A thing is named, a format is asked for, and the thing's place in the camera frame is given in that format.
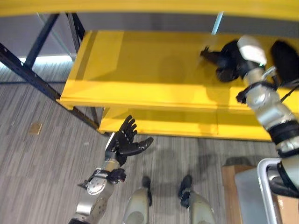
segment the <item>metal shelf frame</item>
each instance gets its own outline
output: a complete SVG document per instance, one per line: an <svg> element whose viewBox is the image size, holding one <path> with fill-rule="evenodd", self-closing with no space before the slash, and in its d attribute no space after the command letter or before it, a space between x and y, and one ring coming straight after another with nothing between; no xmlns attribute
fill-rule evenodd
<svg viewBox="0 0 299 224"><path fill-rule="evenodd" d="M74 41L76 52L80 47L80 42L83 40L85 30L83 28L80 19L76 13L66 14L69 20L71 34ZM25 63L21 62L17 56L15 56L11 51L9 51L3 44L0 43L0 61L7 66L10 70L15 72L18 76L23 78L27 83L38 89L49 99L59 104L66 111L70 112L72 115L83 121L85 124L90 126L94 130L98 130L100 127L100 121L94 107L91 107L91 113L93 119L90 119L84 113L82 113L78 108L72 107L67 108L57 102L60 99L61 94L53 89L50 84L40 78L33 70L32 66L36 60L36 57L40 53L50 31L52 30L59 14L51 14L47 19L44 27L42 28L39 36L37 37L35 43L33 44Z"/></svg>

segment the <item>yellow shelving unit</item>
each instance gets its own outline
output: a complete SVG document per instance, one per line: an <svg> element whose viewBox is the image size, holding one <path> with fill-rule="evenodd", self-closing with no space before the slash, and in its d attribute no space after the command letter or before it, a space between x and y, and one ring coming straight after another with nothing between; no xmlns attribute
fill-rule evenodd
<svg viewBox="0 0 299 224"><path fill-rule="evenodd" d="M59 103L105 107L100 131L117 131L132 114L140 133L269 140L253 112L235 97L241 79L219 82L215 66L199 57L240 35L182 32L91 31ZM267 53L275 37L256 36ZM289 39L299 48L297 39ZM280 95L288 90L280 89ZM299 115L299 92L285 103Z"/></svg>
<svg viewBox="0 0 299 224"><path fill-rule="evenodd" d="M60 12L218 14L299 21L297 0L2 0L0 16Z"/></svg>

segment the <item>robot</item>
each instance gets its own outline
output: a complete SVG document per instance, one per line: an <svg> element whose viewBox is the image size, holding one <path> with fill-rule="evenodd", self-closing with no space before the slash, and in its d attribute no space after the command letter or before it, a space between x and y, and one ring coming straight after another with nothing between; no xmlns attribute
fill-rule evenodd
<svg viewBox="0 0 299 224"><path fill-rule="evenodd" d="M299 197L299 122L295 115L282 103L276 92L276 82L269 82L276 68L265 70L265 53L259 43L250 36L242 36L224 46L221 52L209 52L208 47L201 54L217 65L216 74L220 81L230 82L241 77L246 88L236 97L247 104L258 122L270 134L276 145L281 162L275 169L277 175L271 178L272 191L286 196ZM298 87L297 74L291 78ZM88 180L80 184L85 189L76 213L69 224L97 224L103 216L114 185L124 182L126 174L121 166L128 156L142 153L153 138L133 142L137 134L132 116L128 116L119 131L110 137L105 151L105 161ZM192 190L192 177L187 175L181 182L178 197L181 205L189 209L191 224L214 224L213 210L208 201ZM150 178L142 179L142 186L131 196L123 218L124 224L147 224L151 206Z"/></svg>

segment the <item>silver metal bar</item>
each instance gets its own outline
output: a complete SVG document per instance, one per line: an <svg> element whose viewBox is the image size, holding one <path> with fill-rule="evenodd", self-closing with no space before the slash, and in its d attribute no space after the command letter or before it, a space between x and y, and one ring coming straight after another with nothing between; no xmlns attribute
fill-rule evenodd
<svg viewBox="0 0 299 224"><path fill-rule="evenodd" d="M219 28L219 25L220 25L220 22L221 22L221 19L223 17L223 13L224 12L219 12L217 17L216 17L216 20L215 20L215 23L214 23L214 27L213 27L213 30L212 30L212 35L216 35L217 31L218 31L218 28Z"/></svg>

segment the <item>black cable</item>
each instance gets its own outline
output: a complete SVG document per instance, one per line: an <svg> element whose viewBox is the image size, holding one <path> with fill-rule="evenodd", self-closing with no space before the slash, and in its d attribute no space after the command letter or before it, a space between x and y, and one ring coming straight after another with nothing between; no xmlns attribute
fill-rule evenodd
<svg viewBox="0 0 299 224"><path fill-rule="evenodd" d="M285 96L282 97L282 98L280 99L280 102L283 102L283 101L284 101L287 97L289 97L289 96L292 94L292 92L294 92L297 88L299 88L299 84L296 85L294 88L292 88L291 91L289 91L287 94L285 94Z"/></svg>

